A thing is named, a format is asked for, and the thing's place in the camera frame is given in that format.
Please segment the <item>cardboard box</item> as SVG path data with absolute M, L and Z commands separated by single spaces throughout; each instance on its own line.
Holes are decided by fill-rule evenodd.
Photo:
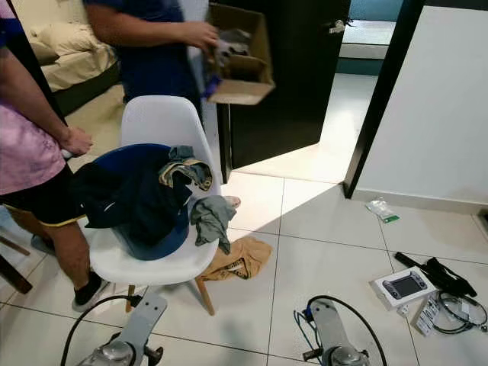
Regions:
M 259 104 L 275 88 L 265 16 L 212 2 L 207 21 L 217 29 L 217 46 L 206 58 L 203 98 Z

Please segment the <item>person in pink shirt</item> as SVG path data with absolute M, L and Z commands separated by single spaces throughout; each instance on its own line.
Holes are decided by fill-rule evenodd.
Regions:
M 83 313 L 107 282 L 91 270 L 88 241 L 69 193 L 72 172 L 64 153 L 83 156 L 92 139 L 53 110 L 39 83 L 11 51 L 24 35 L 8 0 L 0 0 L 0 203 L 32 234 L 38 249 L 54 254 L 73 283 L 72 307 Z

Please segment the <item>bed with light bedding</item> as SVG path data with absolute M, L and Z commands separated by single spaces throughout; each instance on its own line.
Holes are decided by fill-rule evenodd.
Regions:
M 60 114 L 69 115 L 119 82 L 111 45 L 90 25 L 53 22 L 29 28 L 27 38 Z

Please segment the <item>blue plastic basin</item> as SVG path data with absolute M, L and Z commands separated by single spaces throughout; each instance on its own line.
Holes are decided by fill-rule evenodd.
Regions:
M 188 236 L 188 178 L 175 178 L 169 186 L 160 181 L 169 150 L 164 144 L 129 144 L 95 160 L 112 186 L 108 199 L 93 207 L 88 225 L 119 230 L 138 259 L 167 257 Z

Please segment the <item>white plastic chair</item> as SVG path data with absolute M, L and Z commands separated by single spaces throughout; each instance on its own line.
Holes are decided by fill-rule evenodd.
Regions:
M 213 184 L 209 191 L 192 189 L 180 223 L 160 243 L 169 251 L 161 258 L 149 259 L 146 252 L 133 251 L 128 236 L 119 229 L 85 229 L 94 271 L 105 280 L 131 288 L 157 288 L 191 282 L 196 285 L 207 313 L 214 315 L 215 307 L 200 275 L 212 262 L 219 242 L 196 245 L 197 230 L 189 223 L 189 215 L 197 200 L 223 196 L 220 188 L 223 179 L 219 156 L 210 149 L 196 108 L 189 100 L 174 95 L 134 98 L 126 105 L 123 114 L 119 144 L 116 153 L 142 144 L 190 146 L 195 157 L 210 166 Z

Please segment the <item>olive crumpled garment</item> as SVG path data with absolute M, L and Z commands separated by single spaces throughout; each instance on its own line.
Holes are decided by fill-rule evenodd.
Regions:
M 158 171 L 158 181 L 168 188 L 175 187 L 175 176 L 183 175 L 200 191 L 209 191 L 214 182 L 210 166 L 195 158 L 192 146 L 172 146 L 169 160 Z

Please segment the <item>grey green garment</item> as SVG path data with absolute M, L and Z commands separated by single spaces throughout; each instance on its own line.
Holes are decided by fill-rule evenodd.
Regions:
M 227 237 L 229 222 L 236 215 L 241 200 L 234 196 L 207 196 L 195 202 L 191 210 L 191 224 L 196 226 L 195 246 L 217 241 L 224 255 L 229 255 L 233 244 Z

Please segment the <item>orange cloth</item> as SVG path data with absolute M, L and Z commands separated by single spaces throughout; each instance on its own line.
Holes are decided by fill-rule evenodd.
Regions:
M 229 278 L 254 278 L 271 257 L 271 245 L 255 237 L 241 237 L 231 243 L 230 253 L 217 249 L 213 261 L 199 276 L 203 281 L 223 281 Z

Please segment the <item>black door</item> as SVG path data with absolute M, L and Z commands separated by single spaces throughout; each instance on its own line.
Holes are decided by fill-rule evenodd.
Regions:
M 239 169 L 318 143 L 351 0 L 215 0 L 265 16 L 275 87 L 254 107 L 227 105 L 229 167 Z

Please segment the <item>clear plastic packet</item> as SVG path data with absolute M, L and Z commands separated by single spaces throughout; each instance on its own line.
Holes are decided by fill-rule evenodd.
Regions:
M 376 197 L 367 202 L 365 206 L 371 213 L 379 217 L 382 223 L 392 223 L 400 220 L 400 216 L 393 212 L 393 209 L 388 206 L 386 199 L 383 197 Z

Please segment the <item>white product box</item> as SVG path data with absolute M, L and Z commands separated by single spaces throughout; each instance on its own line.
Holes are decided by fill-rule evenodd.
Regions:
M 371 282 L 371 288 L 388 310 L 394 310 L 436 291 L 435 285 L 418 266 L 376 279 Z

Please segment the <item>black pouch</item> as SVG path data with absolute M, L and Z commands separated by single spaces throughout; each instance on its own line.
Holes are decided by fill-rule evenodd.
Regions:
M 467 282 L 467 279 L 457 275 L 450 268 L 446 268 L 446 265 L 437 261 L 436 257 L 429 258 L 425 264 L 419 264 L 415 259 L 409 258 L 408 255 L 404 255 L 403 253 L 395 254 L 394 258 L 398 262 L 401 262 L 402 265 L 407 266 L 407 268 L 411 268 L 412 266 L 418 268 L 439 290 L 443 290 L 456 297 L 477 296 L 477 291 L 470 285 L 470 282 Z

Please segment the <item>black door frame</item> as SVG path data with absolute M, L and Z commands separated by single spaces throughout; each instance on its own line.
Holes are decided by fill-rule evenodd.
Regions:
M 381 118 L 386 112 L 395 82 L 400 76 L 406 53 L 419 21 L 419 14 L 425 4 L 426 0 L 403 0 L 393 34 L 391 34 L 387 55 L 384 57 L 384 64 L 377 77 L 377 84 L 371 95 L 355 149 L 353 149 L 351 164 L 342 181 L 342 192 L 346 199 L 351 200 L 355 195 L 355 189 L 361 180 L 368 154 L 379 131 Z

